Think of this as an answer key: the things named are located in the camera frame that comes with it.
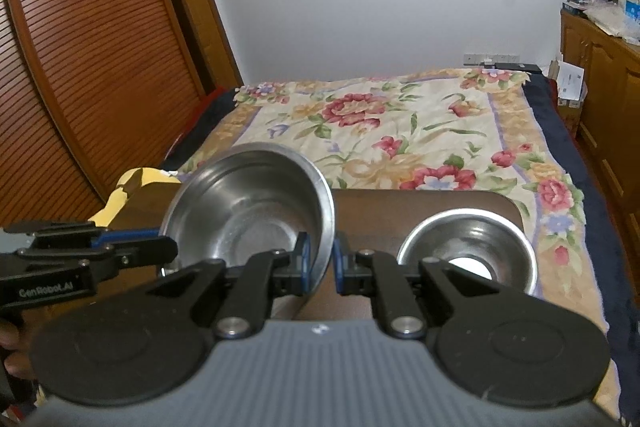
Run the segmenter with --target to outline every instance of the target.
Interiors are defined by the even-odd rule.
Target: metal bowl
[[[254,253],[292,250],[298,232],[307,232],[313,293],[331,258],[334,200],[324,176],[302,154],[247,143],[200,166],[176,194],[160,230],[178,244],[178,257],[162,274],[203,259],[241,266]],[[277,299],[273,314],[289,317],[303,301]]]
[[[404,240],[399,264],[436,257],[532,295],[536,254],[521,229],[477,208],[456,208],[425,219]]]

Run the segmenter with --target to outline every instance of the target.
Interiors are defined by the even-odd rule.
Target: finger
[[[0,319],[0,346],[5,349],[16,349],[20,341],[20,334],[11,322]]]
[[[24,380],[36,379],[33,374],[33,369],[31,368],[29,357],[21,351],[15,351],[6,357],[4,367],[6,371],[14,377],[23,378]]]

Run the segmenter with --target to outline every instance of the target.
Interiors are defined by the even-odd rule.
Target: red fabric
[[[193,110],[193,112],[191,113],[191,116],[189,117],[189,120],[187,121],[186,124],[184,124],[184,127],[182,128],[181,133],[178,134],[178,137],[175,139],[174,143],[171,145],[171,147],[169,147],[169,150],[167,151],[164,158],[167,158],[167,156],[171,154],[171,151],[174,150],[174,147],[178,145],[178,143],[180,143],[180,140],[182,139],[182,137],[186,136],[189,133],[189,131],[195,127],[195,125],[198,123],[198,120],[202,116],[203,112],[205,112],[206,108],[209,107],[211,102],[213,102],[217,97],[221,96],[224,93],[226,93],[226,89],[223,89],[223,87],[217,87],[216,89],[211,91],[207,96],[205,96],[202,100],[200,100],[198,107],[196,107]]]

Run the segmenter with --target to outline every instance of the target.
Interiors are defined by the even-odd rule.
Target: floral blanket
[[[491,190],[517,205],[538,257],[538,295],[606,331],[584,242],[583,194],[550,155],[522,91],[527,73],[441,70],[394,78],[244,86],[238,107],[182,166],[233,144],[273,141],[332,187]],[[614,364],[598,402],[618,417]]]

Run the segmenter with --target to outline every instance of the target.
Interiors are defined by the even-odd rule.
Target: small metal bowl
[[[165,275],[204,259],[241,266],[254,253],[292,250],[299,232],[310,236],[310,293],[331,259],[334,199],[324,176],[302,154],[252,142],[210,158],[180,188],[160,233],[178,244]],[[282,298],[273,314],[297,311],[304,299]]]
[[[415,227],[398,251],[399,264],[436,257],[532,295],[538,281],[536,254],[508,219],[476,208],[435,214]]]

